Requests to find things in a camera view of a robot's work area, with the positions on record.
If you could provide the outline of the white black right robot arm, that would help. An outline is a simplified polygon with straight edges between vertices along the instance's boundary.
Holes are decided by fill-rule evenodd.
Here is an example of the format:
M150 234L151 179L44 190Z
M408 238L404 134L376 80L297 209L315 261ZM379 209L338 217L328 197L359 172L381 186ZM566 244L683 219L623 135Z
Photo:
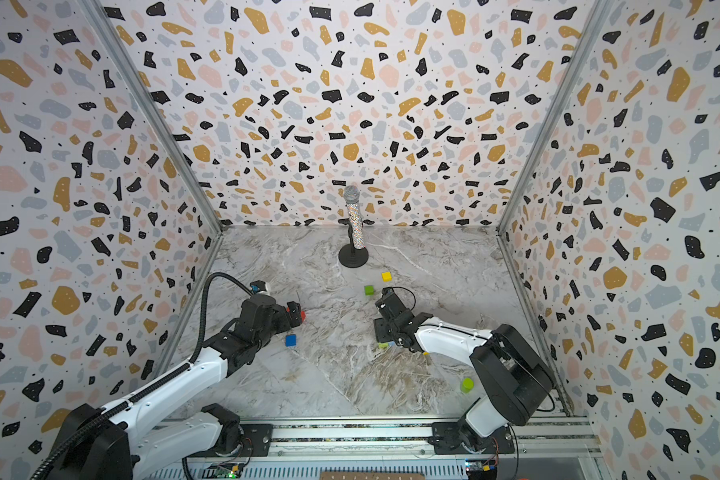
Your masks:
M477 400L435 441L482 450L496 431L527 424L551 397L554 380L533 347L509 324L493 330L469 329L429 313L415 313L393 287L375 302L376 339L412 353L439 354L473 367L485 396Z

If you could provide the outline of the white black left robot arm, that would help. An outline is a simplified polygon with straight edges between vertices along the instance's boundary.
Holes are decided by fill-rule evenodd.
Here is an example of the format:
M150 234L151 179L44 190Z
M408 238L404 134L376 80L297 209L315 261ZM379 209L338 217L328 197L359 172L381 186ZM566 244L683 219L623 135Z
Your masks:
M234 449L239 418L220 405L165 429L159 423L203 390L249 365L276 334L300 326L299 303L264 294L243 301L240 315L205 340L198 353L147 385L102 407L71 411L35 479L143 479L197 452Z

